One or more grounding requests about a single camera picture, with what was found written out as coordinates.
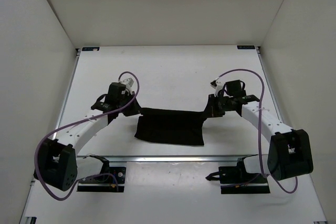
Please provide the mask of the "black skirt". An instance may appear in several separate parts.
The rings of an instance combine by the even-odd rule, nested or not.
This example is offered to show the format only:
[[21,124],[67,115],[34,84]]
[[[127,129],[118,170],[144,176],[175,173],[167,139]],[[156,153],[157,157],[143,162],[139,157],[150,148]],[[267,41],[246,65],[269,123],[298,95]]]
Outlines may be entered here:
[[171,145],[204,146],[202,112],[142,108],[135,138]]

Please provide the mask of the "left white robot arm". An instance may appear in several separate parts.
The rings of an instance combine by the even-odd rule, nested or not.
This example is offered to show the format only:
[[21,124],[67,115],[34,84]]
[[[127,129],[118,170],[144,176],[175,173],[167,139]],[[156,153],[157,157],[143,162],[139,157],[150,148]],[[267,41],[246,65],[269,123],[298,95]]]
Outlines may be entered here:
[[35,178],[61,191],[67,191],[76,181],[91,176],[98,181],[109,179],[110,168],[106,158],[95,154],[79,157],[78,154],[120,113],[124,116],[140,113],[136,93],[132,91],[133,83],[132,78],[111,83],[108,92],[91,106],[83,123],[68,127],[54,140],[44,139],[35,158]]

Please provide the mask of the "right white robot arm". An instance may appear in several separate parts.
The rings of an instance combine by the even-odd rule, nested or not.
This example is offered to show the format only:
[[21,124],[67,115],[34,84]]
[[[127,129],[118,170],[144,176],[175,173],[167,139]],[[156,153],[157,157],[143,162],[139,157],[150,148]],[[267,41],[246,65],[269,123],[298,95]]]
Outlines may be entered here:
[[265,138],[269,151],[238,160],[236,178],[248,182],[254,174],[284,180],[313,172],[309,135],[305,130],[295,130],[273,116],[261,105],[255,95],[247,95],[241,80],[221,83],[211,82],[215,92],[208,97],[205,109],[207,118],[217,118],[235,111],[258,130],[258,138]]

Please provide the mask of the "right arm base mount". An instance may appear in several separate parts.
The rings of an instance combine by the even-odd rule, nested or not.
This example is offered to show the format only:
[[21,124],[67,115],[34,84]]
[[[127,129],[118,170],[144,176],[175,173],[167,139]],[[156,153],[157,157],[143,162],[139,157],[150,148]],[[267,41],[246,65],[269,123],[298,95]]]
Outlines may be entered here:
[[220,166],[205,179],[219,181],[222,195],[270,193],[267,179],[259,173],[247,173],[243,161],[238,161],[236,166]]

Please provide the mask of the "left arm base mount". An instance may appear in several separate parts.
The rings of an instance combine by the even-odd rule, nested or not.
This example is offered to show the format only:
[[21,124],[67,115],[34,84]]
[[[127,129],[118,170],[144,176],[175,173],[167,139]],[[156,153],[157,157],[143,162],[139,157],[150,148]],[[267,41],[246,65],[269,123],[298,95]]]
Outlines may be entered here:
[[82,193],[123,193],[127,174],[126,163],[111,163],[110,175],[82,180],[77,185],[77,192]]

